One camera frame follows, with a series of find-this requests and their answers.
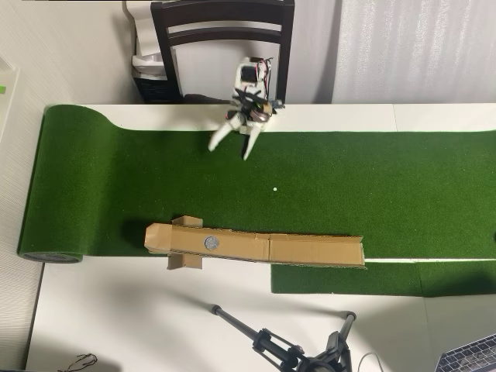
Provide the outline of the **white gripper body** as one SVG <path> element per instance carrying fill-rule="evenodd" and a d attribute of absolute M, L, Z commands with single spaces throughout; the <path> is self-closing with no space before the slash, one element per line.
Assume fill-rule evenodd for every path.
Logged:
<path fill-rule="evenodd" d="M 249 92 L 234 89 L 232 104 L 241 126 L 264 130 L 276 110 L 272 101 L 261 90 Z"/>

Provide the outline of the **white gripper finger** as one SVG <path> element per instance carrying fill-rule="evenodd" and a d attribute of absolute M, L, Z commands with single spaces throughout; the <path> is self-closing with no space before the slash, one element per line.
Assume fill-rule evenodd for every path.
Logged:
<path fill-rule="evenodd" d="M 247 160 L 251 151 L 258 139 L 258 136 L 262 132 L 262 129 L 259 126 L 248 127 L 245 133 L 246 136 L 246 146 L 243 153 L 243 159 Z"/>
<path fill-rule="evenodd" d="M 215 148 L 222 142 L 223 139 L 227 137 L 232 131 L 237 131 L 241 126 L 241 116 L 234 115 L 230 119 L 226 119 L 225 122 L 212 134 L 209 143 L 208 150 L 214 151 Z"/>

